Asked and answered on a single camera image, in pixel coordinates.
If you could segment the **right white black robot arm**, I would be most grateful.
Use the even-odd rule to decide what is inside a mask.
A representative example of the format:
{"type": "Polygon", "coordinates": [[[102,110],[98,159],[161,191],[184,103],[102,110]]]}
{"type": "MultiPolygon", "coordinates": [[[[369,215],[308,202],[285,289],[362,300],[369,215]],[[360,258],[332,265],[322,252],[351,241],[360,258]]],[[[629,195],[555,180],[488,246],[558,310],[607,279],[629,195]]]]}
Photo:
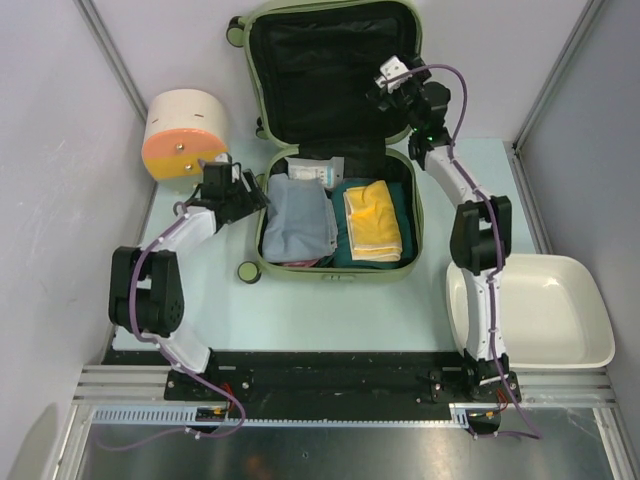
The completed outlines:
{"type": "Polygon", "coordinates": [[[510,394],[509,357],[500,332],[499,289],[511,252],[512,205],[490,195],[463,166],[455,146],[458,132],[445,116],[451,98],[444,85],[425,78],[425,68],[380,74],[369,98],[394,110],[411,129],[409,155],[445,192],[456,213],[450,237],[454,264],[461,270],[468,304],[461,388],[473,401],[510,394]]]}

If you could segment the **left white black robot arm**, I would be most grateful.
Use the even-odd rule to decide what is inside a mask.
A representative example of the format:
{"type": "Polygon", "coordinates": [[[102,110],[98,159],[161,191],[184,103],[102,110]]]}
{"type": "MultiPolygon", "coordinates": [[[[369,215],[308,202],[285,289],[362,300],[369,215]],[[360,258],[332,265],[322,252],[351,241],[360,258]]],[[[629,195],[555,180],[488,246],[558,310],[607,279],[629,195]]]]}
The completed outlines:
{"type": "Polygon", "coordinates": [[[207,400],[219,392],[221,376],[209,368],[211,349],[184,323],[180,261],[223,227],[263,210],[268,199],[253,172],[227,153],[200,158],[198,166],[202,180],[187,200],[176,202],[174,222],[145,247],[113,252],[108,317],[188,373],[187,389],[207,400]]]}

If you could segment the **grey blue cloth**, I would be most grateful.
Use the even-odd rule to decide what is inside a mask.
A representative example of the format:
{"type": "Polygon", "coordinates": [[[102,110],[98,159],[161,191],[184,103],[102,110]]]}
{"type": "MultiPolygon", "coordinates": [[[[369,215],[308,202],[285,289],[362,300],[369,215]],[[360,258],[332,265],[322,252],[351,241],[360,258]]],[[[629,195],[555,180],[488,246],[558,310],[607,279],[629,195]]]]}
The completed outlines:
{"type": "Polygon", "coordinates": [[[319,180],[273,175],[268,181],[267,196],[267,224],[262,237],[266,261],[306,262],[334,253],[337,223],[332,203],[319,180]]]}

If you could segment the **yellow cloth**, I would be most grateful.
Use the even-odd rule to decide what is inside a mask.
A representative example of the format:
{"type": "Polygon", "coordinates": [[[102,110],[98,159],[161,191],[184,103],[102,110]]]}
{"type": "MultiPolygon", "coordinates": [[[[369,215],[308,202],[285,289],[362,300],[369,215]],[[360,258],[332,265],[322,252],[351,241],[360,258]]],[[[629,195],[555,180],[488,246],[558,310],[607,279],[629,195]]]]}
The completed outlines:
{"type": "Polygon", "coordinates": [[[402,236],[392,197],[383,180],[343,193],[352,259],[391,263],[401,259],[402,236]]]}

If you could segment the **green hard shell suitcase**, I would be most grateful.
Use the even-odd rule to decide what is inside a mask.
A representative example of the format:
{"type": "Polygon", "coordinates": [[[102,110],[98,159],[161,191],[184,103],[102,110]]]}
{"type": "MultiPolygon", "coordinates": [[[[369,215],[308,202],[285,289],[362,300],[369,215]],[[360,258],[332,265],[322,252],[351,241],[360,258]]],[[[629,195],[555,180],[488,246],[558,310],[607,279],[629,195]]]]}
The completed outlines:
{"type": "Polygon", "coordinates": [[[259,272],[283,280],[389,283],[416,266],[424,215],[414,167],[394,149],[410,128],[401,115],[366,99],[380,66],[396,55],[421,53],[422,26],[410,1],[269,1],[230,19],[227,41],[243,49],[259,108],[256,134],[278,146],[261,180],[287,171],[287,157],[344,158],[347,179],[402,184],[412,211],[416,258],[393,270],[339,269],[331,257],[313,268],[286,268],[262,255],[267,214],[259,216],[255,249],[259,272]]]}

